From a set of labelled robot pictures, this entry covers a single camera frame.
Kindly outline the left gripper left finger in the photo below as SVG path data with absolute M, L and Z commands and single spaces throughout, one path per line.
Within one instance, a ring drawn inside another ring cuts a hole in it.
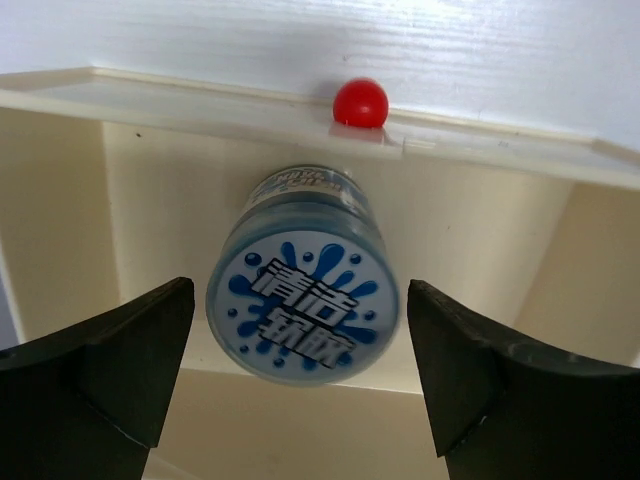
M 159 444 L 194 311 L 194 283 L 178 277 L 2 351 L 2 478 L 141 478 Z

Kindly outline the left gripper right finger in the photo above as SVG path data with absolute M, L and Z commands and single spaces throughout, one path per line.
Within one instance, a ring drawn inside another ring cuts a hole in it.
M 452 479 L 635 479 L 639 372 L 540 342 L 422 280 L 408 323 Z

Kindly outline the blue slime jar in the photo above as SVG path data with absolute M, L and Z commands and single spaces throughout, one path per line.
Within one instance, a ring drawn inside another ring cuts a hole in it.
M 363 190 L 297 165 L 250 193 L 210 277 L 205 312 L 246 371 L 293 386 L 371 367 L 399 325 L 399 288 Z

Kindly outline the wooden compartment tray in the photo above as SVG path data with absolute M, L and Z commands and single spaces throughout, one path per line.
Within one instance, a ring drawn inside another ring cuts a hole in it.
M 639 363 L 639 152 L 97 67 L 1 78 L 1 342 L 174 278 L 203 298 L 252 189 L 296 164 L 367 194 L 401 286 L 422 279 L 543 342 Z M 409 328 L 335 386 L 242 371 L 197 311 L 148 479 L 443 479 Z

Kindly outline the red round sticker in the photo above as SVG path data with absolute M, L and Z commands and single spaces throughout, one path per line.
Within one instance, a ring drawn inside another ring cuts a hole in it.
M 355 78 L 342 85 L 333 100 L 333 117 L 345 126 L 380 129 L 389 114 L 385 90 L 373 79 Z

